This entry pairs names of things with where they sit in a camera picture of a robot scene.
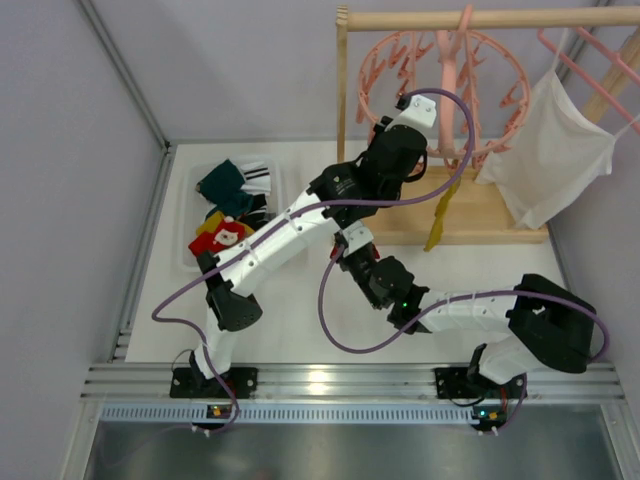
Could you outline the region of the yellow bear pattern sock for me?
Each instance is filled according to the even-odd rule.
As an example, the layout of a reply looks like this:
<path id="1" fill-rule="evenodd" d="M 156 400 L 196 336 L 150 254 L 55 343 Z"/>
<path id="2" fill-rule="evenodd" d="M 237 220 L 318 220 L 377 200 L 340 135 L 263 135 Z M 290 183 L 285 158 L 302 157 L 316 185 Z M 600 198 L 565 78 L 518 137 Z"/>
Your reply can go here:
<path id="1" fill-rule="evenodd" d="M 444 232 L 444 220 L 447 214 L 449 203 L 454 195 L 457 193 L 460 187 L 460 180 L 457 180 L 440 198 L 434 213 L 434 222 L 432 224 L 429 237 L 424 246 L 424 251 L 431 251 L 436 245 L 441 242 Z"/>

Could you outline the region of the dark green sock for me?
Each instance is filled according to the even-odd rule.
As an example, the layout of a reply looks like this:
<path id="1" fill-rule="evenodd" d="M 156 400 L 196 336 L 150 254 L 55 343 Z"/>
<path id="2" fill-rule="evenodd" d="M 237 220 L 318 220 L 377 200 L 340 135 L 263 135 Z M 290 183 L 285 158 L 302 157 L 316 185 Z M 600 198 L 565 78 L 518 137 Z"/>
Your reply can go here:
<path id="1" fill-rule="evenodd" d="M 196 184 L 196 191 L 210 203 L 220 204 L 239 191 L 244 183 L 241 171 L 226 159 Z"/>
<path id="2" fill-rule="evenodd" d="M 242 190 L 231 194 L 228 198 L 216 205 L 216 208 L 225 216 L 239 218 L 249 212 L 253 207 L 254 196 Z"/>

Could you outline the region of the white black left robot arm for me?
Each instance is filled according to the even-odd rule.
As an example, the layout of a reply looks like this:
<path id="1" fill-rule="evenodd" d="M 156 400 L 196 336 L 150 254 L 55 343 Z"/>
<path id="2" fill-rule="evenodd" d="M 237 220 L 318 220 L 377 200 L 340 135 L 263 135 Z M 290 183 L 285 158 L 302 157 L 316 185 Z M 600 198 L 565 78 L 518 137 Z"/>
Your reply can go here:
<path id="1" fill-rule="evenodd" d="M 395 257 L 377 257 L 363 219 L 398 201 L 403 184 L 419 179 L 427 133 L 434 114 L 403 112 L 385 117 L 365 151 L 350 162 L 326 167 L 294 203 L 248 239 L 220 253 L 205 252 L 197 261 L 207 275 L 206 301 L 212 315 L 206 339 L 190 356 L 198 382 L 207 384 L 229 370 L 235 333 L 262 315 L 255 289 L 289 259 L 332 235 L 348 272 L 370 305 L 392 310 L 389 319 L 404 326 L 417 312 L 426 290 Z"/>

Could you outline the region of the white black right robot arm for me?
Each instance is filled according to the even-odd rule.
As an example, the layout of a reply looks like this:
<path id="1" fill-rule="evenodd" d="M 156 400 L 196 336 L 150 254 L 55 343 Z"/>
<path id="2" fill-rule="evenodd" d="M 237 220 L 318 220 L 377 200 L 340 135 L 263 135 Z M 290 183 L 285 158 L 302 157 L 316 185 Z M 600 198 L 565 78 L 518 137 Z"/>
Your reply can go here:
<path id="1" fill-rule="evenodd" d="M 496 292 L 450 293 L 419 286 L 393 256 L 372 244 L 337 255 L 370 305 L 387 311 L 403 333 L 489 332 L 502 340 L 475 348 L 467 369 L 472 388 L 488 390 L 543 367 L 582 374 L 591 362 L 595 309 L 539 274 Z"/>

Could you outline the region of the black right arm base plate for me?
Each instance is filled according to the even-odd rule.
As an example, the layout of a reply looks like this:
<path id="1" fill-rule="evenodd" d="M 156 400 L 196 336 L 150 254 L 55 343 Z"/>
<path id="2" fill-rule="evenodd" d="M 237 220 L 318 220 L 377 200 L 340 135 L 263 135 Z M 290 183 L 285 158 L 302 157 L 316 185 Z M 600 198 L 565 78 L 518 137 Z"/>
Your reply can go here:
<path id="1" fill-rule="evenodd" d="M 525 388 L 526 375 L 518 375 L 505 384 L 497 384 L 479 374 L 470 374 L 466 367 L 440 367 L 434 370 L 439 399 L 499 400 L 518 399 Z"/>

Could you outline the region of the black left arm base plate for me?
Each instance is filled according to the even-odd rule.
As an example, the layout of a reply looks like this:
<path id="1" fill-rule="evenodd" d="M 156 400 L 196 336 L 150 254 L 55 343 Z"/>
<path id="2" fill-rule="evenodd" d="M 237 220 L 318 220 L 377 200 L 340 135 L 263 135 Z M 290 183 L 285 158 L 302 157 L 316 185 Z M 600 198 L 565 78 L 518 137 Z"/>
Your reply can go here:
<path id="1" fill-rule="evenodd" d="M 258 385 L 258 370 L 232 367 L 222 375 L 227 388 L 238 399 L 249 399 Z M 172 374 L 169 396 L 174 399 L 230 399 L 229 393 L 215 379 L 205 379 L 191 368 L 176 368 Z"/>

